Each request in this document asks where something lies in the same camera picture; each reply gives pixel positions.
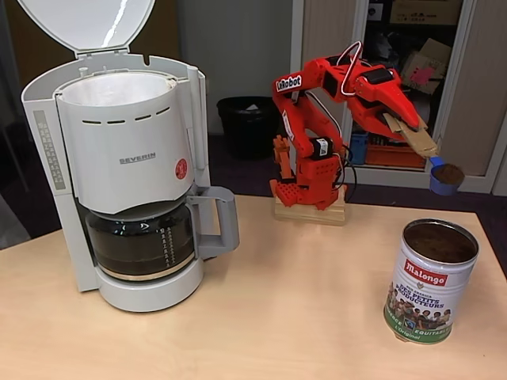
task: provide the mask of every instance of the white coffee maker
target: white coffee maker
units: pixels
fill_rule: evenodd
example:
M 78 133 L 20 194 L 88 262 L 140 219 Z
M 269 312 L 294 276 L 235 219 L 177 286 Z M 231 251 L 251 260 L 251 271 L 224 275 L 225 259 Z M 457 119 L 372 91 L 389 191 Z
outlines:
M 234 195 L 209 187 L 204 75 L 129 54 L 154 0 L 18 1 L 76 56 L 22 100 L 78 289 L 136 312 L 182 301 L 239 243 Z

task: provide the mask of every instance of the red label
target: red label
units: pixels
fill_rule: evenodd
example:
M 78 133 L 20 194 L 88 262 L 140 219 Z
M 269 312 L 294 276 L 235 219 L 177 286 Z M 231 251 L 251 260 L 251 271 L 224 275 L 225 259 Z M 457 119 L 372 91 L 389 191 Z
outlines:
M 440 273 L 433 273 L 430 271 L 426 271 L 423 268 L 419 268 L 416 264 L 414 264 L 410 260 L 406 260 L 405 262 L 405 272 L 409 275 L 422 281 L 423 283 L 430 283 L 437 287 L 444 287 L 447 282 L 447 275 L 441 275 Z
M 187 161 L 182 158 L 176 164 L 176 177 L 178 180 L 182 180 L 187 175 Z

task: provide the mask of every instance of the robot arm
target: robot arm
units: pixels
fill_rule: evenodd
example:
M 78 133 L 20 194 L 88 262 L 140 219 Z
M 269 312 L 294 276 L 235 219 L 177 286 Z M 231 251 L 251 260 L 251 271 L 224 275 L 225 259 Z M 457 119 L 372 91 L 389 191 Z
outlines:
M 306 97 L 305 91 L 309 89 L 322 88 L 337 103 L 346 102 L 354 121 L 365 131 L 403 140 L 382 117 L 386 112 L 414 130 L 419 128 L 417 112 L 402 92 L 398 73 L 359 59 L 361 49 L 362 43 L 357 42 L 339 56 L 314 59 L 301 71 L 273 83 L 273 100 L 284 116 L 289 138 L 302 157 L 312 154 L 305 129 L 332 139 L 336 152 L 342 144 L 337 128 Z
M 361 49 L 362 43 L 357 42 L 339 56 L 314 59 L 301 71 L 273 83 L 273 100 L 297 154 L 293 174 L 288 163 L 288 140 L 280 136 L 275 139 L 275 159 L 281 166 L 282 180 L 272 180 L 270 185 L 273 195 L 287 207 L 299 203 L 324 210 L 331 205 L 338 197 L 337 179 L 346 163 L 339 125 L 314 106 L 309 90 L 322 88 L 337 103 L 346 102 L 353 119 L 365 131 L 403 140 L 402 134 L 387 124 L 386 118 L 391 116 L 413 131 L 420 128 L 418 114 L 403 94 L 396 71 L 362 61 Z M 306 130 L 318 137 L 309 137 Z

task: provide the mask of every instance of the coffee maker lid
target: coffee maker lid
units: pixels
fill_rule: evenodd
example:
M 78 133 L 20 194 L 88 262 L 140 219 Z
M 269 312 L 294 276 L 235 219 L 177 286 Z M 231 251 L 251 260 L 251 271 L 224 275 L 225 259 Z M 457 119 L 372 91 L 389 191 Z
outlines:
M 49 36 L 76 54 L 126 48 L 154 0 L 18 0 Z

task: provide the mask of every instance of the malongo coffee tin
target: malongo coffee tin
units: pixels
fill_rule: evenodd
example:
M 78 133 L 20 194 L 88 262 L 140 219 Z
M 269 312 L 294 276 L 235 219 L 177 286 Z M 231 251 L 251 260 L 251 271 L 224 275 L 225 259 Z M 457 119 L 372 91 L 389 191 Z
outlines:
M 398 337 L 434 344 L 449 336 L 477 254 L 475 238 L 456 224 L 419 219 L 405 227 L 384 307 Z

